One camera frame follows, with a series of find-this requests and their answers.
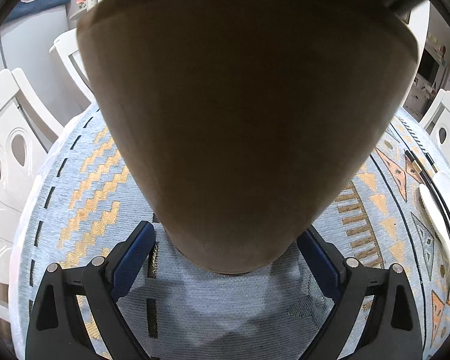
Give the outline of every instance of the blue gripper pad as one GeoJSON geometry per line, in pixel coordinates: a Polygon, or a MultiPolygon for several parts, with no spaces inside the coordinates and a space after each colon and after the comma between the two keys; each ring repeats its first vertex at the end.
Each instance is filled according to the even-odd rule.
{"type": "Polygon", "coordinates": [[[115,268],[113,287],[110,291],[114,302],[128,294],[154,244],[155,229],[151,223],[148,223],[135,238],[115,268]]]}
{"type": "Polygon", "coordinates": [[[296,245],[323,295],[337,302],[341,298],[340,276],[318,242],[306,231],[296,239],[296,245]]]}

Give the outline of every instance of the light blue tablecloth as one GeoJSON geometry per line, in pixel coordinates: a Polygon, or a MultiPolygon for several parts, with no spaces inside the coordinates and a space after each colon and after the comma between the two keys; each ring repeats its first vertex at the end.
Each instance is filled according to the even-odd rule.
{"type": "MultiPolygon", "coordinates": [[[[376,150],[314,225],[344,256],[356,256],[367,266],[404,266],[427,359],[450,333],[446,264],[419,200],[419,177],[406,162],[403,140],[430,170],[419,143],[450,175],[428,135],[399,109],[376,150]]],[[[48,264],[83,266],[106,255],[140,220],[153,222],[157,246],[118,305],[154,358],[297,359],[330,312],[332,301],[320,292],[295,243],[269,266],[241,276],[204,271],[185,259],[140,193],[94,106],[51,166],[23,236],[12,307],[18,310],[18,353],[48,264]]],[[[79,301],[97,353],[108,356],[86,300],[79,301]]],[[[343,355],[354,350],[370,306],[371,299],[365,299],[343,355]]]]}

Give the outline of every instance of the metal screw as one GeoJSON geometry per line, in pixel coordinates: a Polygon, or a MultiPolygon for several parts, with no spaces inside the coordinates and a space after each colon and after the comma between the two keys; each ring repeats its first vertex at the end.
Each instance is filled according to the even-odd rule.
{"type": "Polygon", "coordinates": [[[354,259],[353,257],[350,257],[346,260],[346,264],[350,267],[350,268],[357,268],[359,265],[359,261],[357,259],[354,259]]]}
{"type": "Polygon", "coordinates": [[[59,265],[56,262],[51,263],[46,270],[49,271],[50,273],[55,272],[58,269],[59,265]]]}
{"type": "Polygon", "coordinates": [[[391,266],[391,268],[398,274],[404,271],[403,267],[400,264],[394,264],[391,266]]]}
{"type": "Polygon", "coordinates": [[[104,261],[105,258],[103,256],[97,256],[92,259],[91,264],[93,266],[101,266],[104,263],[104,261]]]}

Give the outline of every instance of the table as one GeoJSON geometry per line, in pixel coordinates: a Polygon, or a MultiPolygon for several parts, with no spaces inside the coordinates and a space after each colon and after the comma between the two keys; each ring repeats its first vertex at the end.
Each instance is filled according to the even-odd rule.
{"type": "MultiPolygon", "coordinates": [[[[405,143],[429,171],[424,151],[450,175],[438,148],[400,108],[376,149],[314,226],[344,256],[366,266],[404,266],[421,321],[423,359],[428,359],[450,333],[450,301],[440,241],[421,205],[420,178],[406,162],[405,143]]],[[[9,302],[20,359],[48,264],[69,268],[106,256],[140,220],[154,224],[157,244],[118,306],[152,358],[297,359],[305,350],[333,303],[320,292],[295,243],[249,274],[204,271],[168,240],[96,104],[56,151],[45,166],[47,175],[36,181],[38,193],[29,198],[14,244],[9,302]]],[[[109,357],[86,299],[79,297],[79,304],[96,352],[109,357]]],[[[370,307],[366,298],[342,355],[354,350],[370,307]]]]}

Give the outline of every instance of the brown cone-shaped object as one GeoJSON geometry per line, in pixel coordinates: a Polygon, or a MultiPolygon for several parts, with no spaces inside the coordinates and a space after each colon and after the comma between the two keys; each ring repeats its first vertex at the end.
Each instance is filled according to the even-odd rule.
{"type": "Polygon", "coordinates": [[[78,41],[170,239],[230,274],[278,258],[332,201],[418,63],[374,0],[104,0],[78,41]]]}

